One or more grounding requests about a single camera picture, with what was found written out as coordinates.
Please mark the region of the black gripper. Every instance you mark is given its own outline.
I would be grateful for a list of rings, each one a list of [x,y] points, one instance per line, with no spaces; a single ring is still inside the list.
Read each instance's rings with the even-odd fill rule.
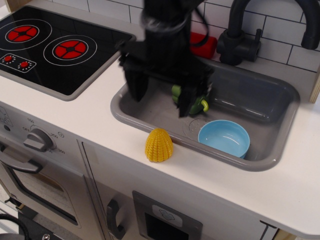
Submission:
[[[198,59],[200,56],[191,52],[190,38],[189,30],[170,36],[148,33],[144,41],[120,41],[117,44],[128,90],[136,102],[145,96],[149,77],[153,77],[180,85],[179,117],[189,115],[196,99],[208,92],[209,77],[214,71]],[[201,46],[208,38],[205,35],[195,46]]]

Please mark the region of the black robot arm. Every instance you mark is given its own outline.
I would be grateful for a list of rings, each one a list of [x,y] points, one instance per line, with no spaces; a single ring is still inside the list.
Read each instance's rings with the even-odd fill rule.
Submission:
[[[186,117],[196,99],[210,91],[214,69],[190,50],[192,12],[199,0],[146,0],[140,22],[144,41],[123,41],[117,45],[128,90],[140,101],[153,77],[181,87],[177,106]]]

